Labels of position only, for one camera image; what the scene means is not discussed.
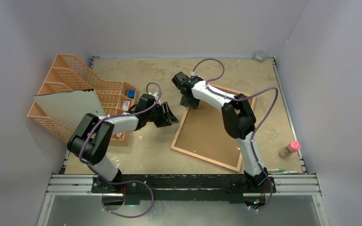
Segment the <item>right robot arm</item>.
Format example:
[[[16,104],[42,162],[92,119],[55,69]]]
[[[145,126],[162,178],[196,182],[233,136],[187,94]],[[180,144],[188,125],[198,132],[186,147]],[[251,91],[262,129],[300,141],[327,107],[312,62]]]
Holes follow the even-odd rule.
[[[256,117],[247,96],[222,91],[199,76],[189,77],[183,72],[174,75],[172,83],[181,93],[182,106],[196,109],[199,102],[204,101],[222,113],[225,131],[239,145],[247,188],[253,192],[262,187],[271,190],[272,179],[261,161],[254,139]]]

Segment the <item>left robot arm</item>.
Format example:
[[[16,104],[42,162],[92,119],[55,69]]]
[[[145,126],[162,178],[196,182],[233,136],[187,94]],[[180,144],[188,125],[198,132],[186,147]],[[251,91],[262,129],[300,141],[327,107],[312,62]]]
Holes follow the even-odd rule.
[[[152,122],[157,128],[171,126],[179,120],[167,102],[160,102],[160,93],[142,94],[138,103],[128,111],[109,116],[87,113],[67,142],[67,150],[93,171],[102,185],[111,193],[124,186],[121,171],[107,156],[111,137],[137,131]]]

